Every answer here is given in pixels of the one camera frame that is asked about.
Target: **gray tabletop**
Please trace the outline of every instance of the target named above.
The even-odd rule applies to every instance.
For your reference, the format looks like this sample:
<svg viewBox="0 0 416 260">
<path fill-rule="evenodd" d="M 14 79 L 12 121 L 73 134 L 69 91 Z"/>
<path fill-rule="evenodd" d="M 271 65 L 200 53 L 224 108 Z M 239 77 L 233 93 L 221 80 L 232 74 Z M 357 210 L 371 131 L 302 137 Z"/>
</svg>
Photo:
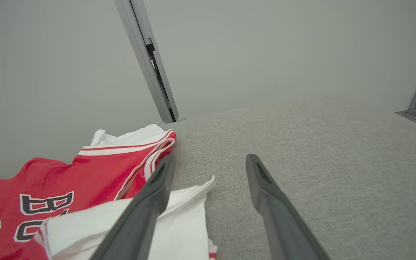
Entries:
<svg viewBox="0 0 416 260">
<path fill-rule="evenodd" d="M 218 259 L 270 259 L 245 157 L 255 153 L 333 260 L 416 259 L 416 125 L 335 99 L 264 105 L 162 126 L 178 136 L 173 189 L 216 177 Z"/>
</svg>

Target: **white fabric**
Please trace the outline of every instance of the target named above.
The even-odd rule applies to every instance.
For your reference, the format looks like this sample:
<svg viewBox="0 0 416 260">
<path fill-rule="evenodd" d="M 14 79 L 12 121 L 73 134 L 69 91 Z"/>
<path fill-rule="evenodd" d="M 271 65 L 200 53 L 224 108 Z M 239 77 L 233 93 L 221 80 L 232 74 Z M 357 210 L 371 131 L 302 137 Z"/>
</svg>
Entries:
<svg viewBox="0 0 416 260">
<path fill-rule="evenodd" d="M 171 191 L 168 206 L 157 219 L 149 260 L 208 260 L 204 203 L 214 179 Z M 89 259 L 131 200 L 111 201 L 45 221 L 42 229 L 49 257 Z"/>
<path fill-rule="evenodd" d="M 91 141 L 91 146 L 98 145 L 141 145 L 157 142 L 165 136 L 167 132 L 153 124 L 134 132 L 126 133 L 119 137 L 107 135 L 105 130 L 97 130 Z"/>
</svg>

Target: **basketball jersey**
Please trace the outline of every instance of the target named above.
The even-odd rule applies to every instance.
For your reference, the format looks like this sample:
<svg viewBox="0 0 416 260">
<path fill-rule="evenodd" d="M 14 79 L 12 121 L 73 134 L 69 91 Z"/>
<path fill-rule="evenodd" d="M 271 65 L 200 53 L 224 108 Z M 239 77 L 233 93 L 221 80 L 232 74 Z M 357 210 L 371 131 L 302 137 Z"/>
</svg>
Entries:
<svg viewBox="0 0 416 260">
<path fill-rule="evenodd" d="M 175 140 L 157 125 L 118 138 L 99 130 L 71 164 L 33 158 L 0 179 L 0 259 L 45 259 L 43 247 L 24 247 L 45 219 L 133 197 Z"/>
</svg>

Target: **clothing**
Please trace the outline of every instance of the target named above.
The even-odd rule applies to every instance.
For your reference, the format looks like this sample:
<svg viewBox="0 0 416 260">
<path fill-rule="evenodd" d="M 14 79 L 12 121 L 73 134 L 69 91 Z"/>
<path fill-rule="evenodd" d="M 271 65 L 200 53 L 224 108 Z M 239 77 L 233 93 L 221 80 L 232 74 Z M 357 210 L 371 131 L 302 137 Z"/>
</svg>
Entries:
<svg viewBox="0 0 416 260">
<path fill-rule="evenodd" d="M 208 240 L 204 207 L 214 179 L 213 176 L 202 186 L 171 191 L 167 208 L 155 225 L 149 260 L 208 260 L 216 257 L 216 247 Z M 45 243 L 53 260 L 87 260 L 131 200 L 111 201 L 48 219 L 40 227 L 38 241 Z"/>
<path fill-rule="evenodd" d="M 0 179 L 0 259 L 43 259 L 27 242 L 45 219 L 134 196 L 175 140 L 157 125 L 118 138 L 99 130 L 71 164 L 33 158 Z"/>
</svg>

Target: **red jersey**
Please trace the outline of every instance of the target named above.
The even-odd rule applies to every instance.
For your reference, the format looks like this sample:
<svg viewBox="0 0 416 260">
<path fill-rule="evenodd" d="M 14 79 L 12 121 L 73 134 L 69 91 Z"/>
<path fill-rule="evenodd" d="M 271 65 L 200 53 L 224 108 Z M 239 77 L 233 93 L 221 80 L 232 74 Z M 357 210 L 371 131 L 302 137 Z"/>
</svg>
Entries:
<svg viewBox="0 0 416 260">
<path fill-rule="evenodd" d="M 71 164 L 34 158 L 0 179 L 0 259 L 45 259 L 40 244 L 25 243 L 45 219 L 134 196 L 172 151 L 176 134 L 161 130 L 149 140 L 87 146 Z"/>
</svg>

